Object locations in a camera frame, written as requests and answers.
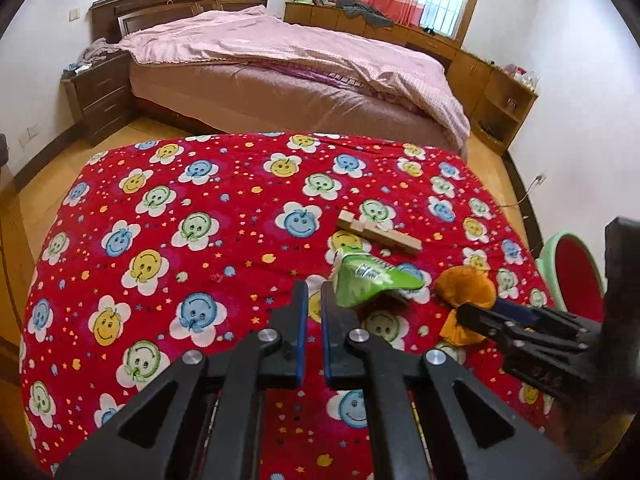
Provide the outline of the orange wrapper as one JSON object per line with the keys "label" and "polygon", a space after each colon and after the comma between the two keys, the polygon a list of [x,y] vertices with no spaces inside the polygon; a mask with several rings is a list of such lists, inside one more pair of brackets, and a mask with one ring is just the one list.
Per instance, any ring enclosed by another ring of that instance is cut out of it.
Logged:
{"label": "orange wrapper", "polygon": [[436,294],[450,305],[451,310],[439,336],[456,347],[479,344],[485,337],[463,327],[457,320],[457,308],[474,304],[491,309],[497,300],[495,284],[486,272],[472,266],[453,266],[442,272],[434,284]]}

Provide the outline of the green snack bag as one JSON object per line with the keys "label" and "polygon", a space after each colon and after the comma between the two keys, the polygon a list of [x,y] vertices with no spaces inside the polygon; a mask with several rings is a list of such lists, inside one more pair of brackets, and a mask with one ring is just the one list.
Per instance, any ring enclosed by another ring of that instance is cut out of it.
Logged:
{"label": "green snack bag", "polygon": [[359,308],[377,296],[410,299],[431,284],[427,273],[412,263],[397,266],[356,248],[341,248],[331,273],[334,297],[345,309]]}

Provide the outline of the red bin with green rim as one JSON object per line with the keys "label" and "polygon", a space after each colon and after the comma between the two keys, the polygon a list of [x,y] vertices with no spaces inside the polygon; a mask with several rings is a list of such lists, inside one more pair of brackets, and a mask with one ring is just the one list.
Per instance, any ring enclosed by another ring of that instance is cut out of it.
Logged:
{"label": "red bin with green rim", "polygon": [[602,278],[590,250],[577,235],[568,231],[552,235],[542,246],[536,266],[558,310],[603,321]]}

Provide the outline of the wooden block puzzle piece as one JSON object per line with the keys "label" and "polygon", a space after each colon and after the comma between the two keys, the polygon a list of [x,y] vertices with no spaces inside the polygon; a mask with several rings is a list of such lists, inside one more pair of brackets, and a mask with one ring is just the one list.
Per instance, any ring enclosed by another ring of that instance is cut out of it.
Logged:
{"label": "wooden block puzzle piece", "polygon": [[373,240],[385,247],[400,248],[411,255],[418,254],[423,248],[422,242],[418,238],[395,229],[381,228],[371,221],[357,220],[355,215],[347,210],[342,210],[338,215],[337,226],[344,231],[367,240]]}

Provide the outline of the red smiley flower blanket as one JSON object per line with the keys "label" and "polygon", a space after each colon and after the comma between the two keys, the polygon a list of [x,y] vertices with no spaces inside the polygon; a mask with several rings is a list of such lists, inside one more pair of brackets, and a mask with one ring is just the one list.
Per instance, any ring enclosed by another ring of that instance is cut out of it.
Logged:
{"label": "red smiley flower blanket", "polygon": [[[337,226],[342,210],[422,242],[411,255]],[[490,341],[439,336],[449,307],[434,284],[453,266],[487,273],[504,299],[549,297],[521,237],[480,179],[438,148],[292,132],[188,136],[92,155],[43,240],[21,340],[24,415],[37,465],[52,474],[168,365],[191,349],[233,348],[264,328],[297,280],[308,286],[302,385],[267,396],[266,479],[367,479],[359,391],[323,378],[320,287],[350,246],[431,284],[363,327],[412,353],[455,356],[536,429],[551,399],[507,375]]]}

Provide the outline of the wooden cabinet desk unit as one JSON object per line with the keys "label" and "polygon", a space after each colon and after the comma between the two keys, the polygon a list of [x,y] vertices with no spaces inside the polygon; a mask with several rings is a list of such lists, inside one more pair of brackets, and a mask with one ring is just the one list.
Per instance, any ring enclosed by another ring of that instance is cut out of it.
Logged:
{"label": "wooden cabinet desk unit", "polygon": [[301,2],[288,2],[285,5],[284,20],[290,24],[386,41],[407,50],[422,52],[441,62],[452,93],[471,122],[472,133],[498,155],[506,154],[537,99],[534,90],[504,68],[455,47],[450,40],[440,39],[414,27],[397,24],[375,27],[363,16],[350,18],[336,6],[315,6]]}

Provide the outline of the brown wooden bed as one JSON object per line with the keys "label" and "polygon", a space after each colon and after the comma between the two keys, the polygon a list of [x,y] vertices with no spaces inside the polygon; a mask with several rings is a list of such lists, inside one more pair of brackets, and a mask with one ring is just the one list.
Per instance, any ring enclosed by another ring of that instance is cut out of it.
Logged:
{"label": "brown wooden bed", "polygon": [[[268,0],[99,0],[94,39],[123,36],[205,11],[241,11]],[[145,113],[191,132],[323,132],[372,136],[458,151],[422,110],[334,78],[266,62],[141,66],[131,54],[131,92]]]}

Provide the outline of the wooden wardrobe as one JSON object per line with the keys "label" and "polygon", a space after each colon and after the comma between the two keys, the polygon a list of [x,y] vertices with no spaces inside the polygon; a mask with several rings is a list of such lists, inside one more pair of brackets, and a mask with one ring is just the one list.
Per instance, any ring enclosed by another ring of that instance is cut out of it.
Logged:
{"label": "wooden wardrobe", "polygon": [[18,346],[34,257],[30,251],[20,201],[9,168],[9,144],[1,135],[1,380],[18,385]]}

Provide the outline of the pink quilt on bed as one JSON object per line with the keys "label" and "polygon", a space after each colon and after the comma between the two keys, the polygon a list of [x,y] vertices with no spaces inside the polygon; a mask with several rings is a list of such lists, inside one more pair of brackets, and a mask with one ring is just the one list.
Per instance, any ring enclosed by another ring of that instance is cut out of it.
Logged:
{"label": "pink quilt on bed", "polygon": [[345,78],[422,110],[458,151],[466,148],[471,131],[444,66],[431,56],[348,32],[288,24],[264,6],[205,11],[132,32],[117,47],[141,66],[266,62]]}

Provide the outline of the dark wooden nightstand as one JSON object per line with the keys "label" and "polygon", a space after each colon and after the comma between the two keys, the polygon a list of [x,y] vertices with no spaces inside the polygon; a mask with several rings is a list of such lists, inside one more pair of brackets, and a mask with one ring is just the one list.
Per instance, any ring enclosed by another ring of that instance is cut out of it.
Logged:
{"label": "dark wooden nightstand", "polygon": [[74,122],[91,145],[101,143],[137,117],[127,52],[114,53],[80,73],[61,78]]}

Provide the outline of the dark clothes on cabinet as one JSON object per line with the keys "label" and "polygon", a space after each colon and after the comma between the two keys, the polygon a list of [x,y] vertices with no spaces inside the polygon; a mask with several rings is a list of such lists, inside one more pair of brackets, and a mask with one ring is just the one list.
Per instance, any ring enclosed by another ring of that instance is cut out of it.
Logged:
{"label": "dark clothes on cabinet", "polygon": [[342,10],[349,18],[363,18],[369,25],[378,28],[392,27],[394,21],[375,9],[374,6],[359,0],[337,0],[337,9]]}

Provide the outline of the clothes on nightstand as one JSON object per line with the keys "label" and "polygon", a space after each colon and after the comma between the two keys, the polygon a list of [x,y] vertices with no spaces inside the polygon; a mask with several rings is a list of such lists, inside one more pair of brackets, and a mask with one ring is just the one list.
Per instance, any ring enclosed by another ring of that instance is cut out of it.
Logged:
{"label": "clothes on nightstand", "polygon": [[98,38],[81,52],[76,62],[70,63],[63,70],[63,76],[71,77],[80,74],[94,64],[105,61],[110,55],[118,51],[117,44],[110,44],[104,37]]}

